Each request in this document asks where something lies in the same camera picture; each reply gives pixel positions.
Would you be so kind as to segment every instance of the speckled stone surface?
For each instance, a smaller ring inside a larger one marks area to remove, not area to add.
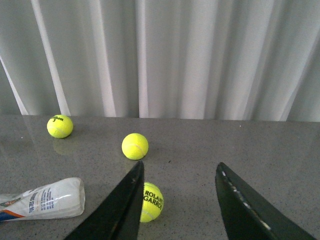
[[[73,133],[51,137],[49,116],[0,116],[0,193],[23,193],[68,177],[84,181],[81,216],[0,223],[1,240],[62,240],[136,163],[121,143],[149,140],[145,180],[164,196],[162,214],[139,240],[226,240],[215,171],[226,163],[283,214],[320,239],[320,123],[73,117]]]

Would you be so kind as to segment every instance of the black plastic part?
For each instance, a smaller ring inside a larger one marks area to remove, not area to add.
[[[143,194],[144,165],[139,161],[65,240],[136,240]]]
[[[215,187],[229,240],[315,240],[223,162]]]

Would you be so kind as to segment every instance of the yellow tennis ball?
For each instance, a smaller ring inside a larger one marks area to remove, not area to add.
[[[156,219],[163,208],[164,197],[159,188],[150,182],[145,182],[140,222],[147,223]]]
[[[148,140],[139,133],[131,133],[122,141],[122,152],[131,160],[142,159],[147,154],[148,149]]]
[[[71,119],[65,115],[55,115],[48,121],[46,128],[52,137],[63,139],[74,129]]]

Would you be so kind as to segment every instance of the curtain fold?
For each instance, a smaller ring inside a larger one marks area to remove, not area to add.
[[[320,122],[318,0],[2,0],[0,114]]]

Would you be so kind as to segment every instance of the orange stripe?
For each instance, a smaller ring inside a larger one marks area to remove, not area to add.
[[[14,213],[13,211],[9,211],[9,210],[2,210],[1,212],[5,212],[5,213],[12,215],[12,216],[15,216],[17,218],[24,218],[25,217],[25,216],[19,215],[17,213]]]

